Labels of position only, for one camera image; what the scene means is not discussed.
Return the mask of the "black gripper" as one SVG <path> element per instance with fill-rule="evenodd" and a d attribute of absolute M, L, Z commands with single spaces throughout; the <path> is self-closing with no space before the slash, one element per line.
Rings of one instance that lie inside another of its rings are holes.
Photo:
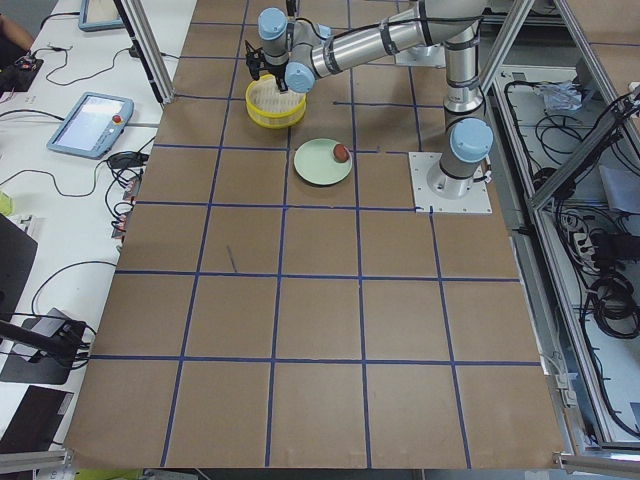
<path fill-rule="evenodd" d="M 263 68 L 274 76 L 277 89 L 280 93 L 286 93 L 288 86 L 286 83 L 285 72 L 288 64 L 288 53 L 273 56 L 268 54 L 261 47 L 254 47 L 248 40 L 245 44 L 245 63 L 249 70 L 249 74 L 253 80 L 259 80 Z"/>

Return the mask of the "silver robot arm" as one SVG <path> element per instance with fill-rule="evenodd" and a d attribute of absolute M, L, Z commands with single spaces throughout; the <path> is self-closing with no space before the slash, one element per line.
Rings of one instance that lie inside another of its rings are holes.
<path fill-rule="evenodd" d="M 419 1 L 377 23 L 334 34 L 330 28 L 267 8 L 258 18 L 259 47 L 245 46 L 253 79 L 266 71 L 282 92 L 306 94 L 317 80 L 416 46 L 441 44 L 446 62 L 444 98 L 448 145 L 427 174 L 439 197 L 458 200 L 469 193 L 474 174 L 492 148 L 494 136 L 479 116 L 485 106 L 478 44 L 483 1 Z"/>

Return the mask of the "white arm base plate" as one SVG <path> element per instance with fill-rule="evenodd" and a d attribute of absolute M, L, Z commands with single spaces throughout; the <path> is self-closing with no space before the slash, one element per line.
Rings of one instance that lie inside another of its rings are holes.
<path fill-rule="evenodd" d="M 451 179 L 442 172 L 440 158 L 440 152 L 408 153 L 416 211 L 425 214 L 491 214 L 482 166 L 478 165 L 468 179 Z"/>

